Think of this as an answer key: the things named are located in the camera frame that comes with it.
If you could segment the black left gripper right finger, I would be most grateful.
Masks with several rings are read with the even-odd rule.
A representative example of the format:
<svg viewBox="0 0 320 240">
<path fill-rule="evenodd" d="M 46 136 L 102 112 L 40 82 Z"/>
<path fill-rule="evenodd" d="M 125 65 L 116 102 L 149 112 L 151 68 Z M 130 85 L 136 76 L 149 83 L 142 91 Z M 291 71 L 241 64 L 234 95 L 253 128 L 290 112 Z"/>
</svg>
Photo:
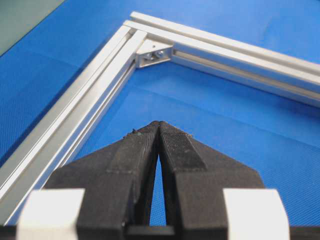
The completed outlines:
<svg viewBox="0 0 320 240">
<path fill-rule="evenodd" d="M 183 240 L 227 239 L 223 189 L 263 189 L 260 175 L 164 121 L 158 130 L 167 224 Z"/>
</svg>

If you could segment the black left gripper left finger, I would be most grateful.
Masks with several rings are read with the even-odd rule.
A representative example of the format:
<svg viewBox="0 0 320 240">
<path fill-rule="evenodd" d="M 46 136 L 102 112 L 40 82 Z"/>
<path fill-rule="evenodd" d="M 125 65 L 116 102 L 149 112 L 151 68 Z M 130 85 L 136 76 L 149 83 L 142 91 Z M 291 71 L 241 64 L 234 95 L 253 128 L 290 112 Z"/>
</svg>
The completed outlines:
<svg viewBox="0 0 320 240">
<path fill-rule="evenodd" d="M 122 240 L 126 225 L 150 221 L 159 123 L 56 169 L 46 189 L 85 190 L 76 223 L 81 240 Z"/>
</svg>

